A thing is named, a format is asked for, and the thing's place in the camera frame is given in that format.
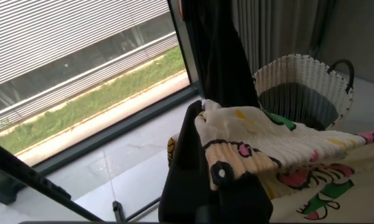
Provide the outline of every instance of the floor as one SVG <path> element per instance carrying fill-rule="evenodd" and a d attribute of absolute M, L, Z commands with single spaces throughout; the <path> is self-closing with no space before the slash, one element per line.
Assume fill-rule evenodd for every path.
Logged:
<path fill-rule="evenodd" d="M 356 78 L 353 108 L 340 130 L 356 133 L 374 130 L 374 84 Z M 126 216 L 161 195 L 167 175 L 166 142 L 180 130 L 188 105 L 121 136 L 49 176 L 72 195 L 76 203 L 106 221 L 114 221 L 112 201 L 124 206 Z M 83 220 L 77 214 L 32 189 L 24 189 L 11 206 L 0 204 L 0 223 L 26 220 Z M 138 218 L 157 222 L 154 207 Z"/>

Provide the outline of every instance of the building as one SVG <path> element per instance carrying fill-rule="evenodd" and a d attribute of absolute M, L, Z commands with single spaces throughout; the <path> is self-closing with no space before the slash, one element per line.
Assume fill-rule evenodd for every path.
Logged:
<path fill-rule="evenodd" d="M 0 129 L 177 44 L 166 0 L 2 0 Z"/>

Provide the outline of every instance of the corrugated metal wall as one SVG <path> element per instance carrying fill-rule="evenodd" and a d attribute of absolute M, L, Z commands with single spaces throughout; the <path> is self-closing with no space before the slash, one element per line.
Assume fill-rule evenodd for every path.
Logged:
<path fill-rule="evenodd" d="M 0 112 L 0 128 L 4 119 L 8 120 L 10 123 L 16 123 L 26 116 L 39 112 L 50 105 L 62 101 L 79 91 L 85 90 L 102 80 L 106 80 L 119 72 L 125 71 L 177 45 L 177 36 L 175 32 L 173 32 L 126 53 L 108 64 L 81 74 L 41 94 L 35 95 L 23 101 L 21 104 L 2 110 Z"/>
<path fill-rule="evenodd" d="M 0 83 L 168 10 L 166 0 L 0 0 Z"/>

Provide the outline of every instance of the concrete path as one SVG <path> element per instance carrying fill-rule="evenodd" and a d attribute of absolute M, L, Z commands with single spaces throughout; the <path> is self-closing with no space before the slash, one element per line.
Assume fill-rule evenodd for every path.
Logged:
<path fill-rule="evenodd" d="M 125 119 L 131 114 L 145 108 L 166 96 L 189 85 L 186 72 L 170 77 L 148 91 L 132 96 L 124 103 L 68 129 L 58 136 L 42 141 L 41 144 L 18 153 L 16 156 L 26 164 L 33 166 L 50 156 L 80 142 L 81 140 L 101 131 L 112 124 Z"/>

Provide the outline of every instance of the white cloth with colorful print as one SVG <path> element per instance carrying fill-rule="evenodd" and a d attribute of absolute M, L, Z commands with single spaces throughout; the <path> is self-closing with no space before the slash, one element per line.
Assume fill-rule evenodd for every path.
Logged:
<path fill-rule="evenodd" d="M 250 172 L 273 199 L 272 222 L 374 222 L 374 132 L 316 131 L 211 100 L 204 107 L 195 126 L 212 190 Z M 359 216 L 360 209 L 367 215 Z"/>

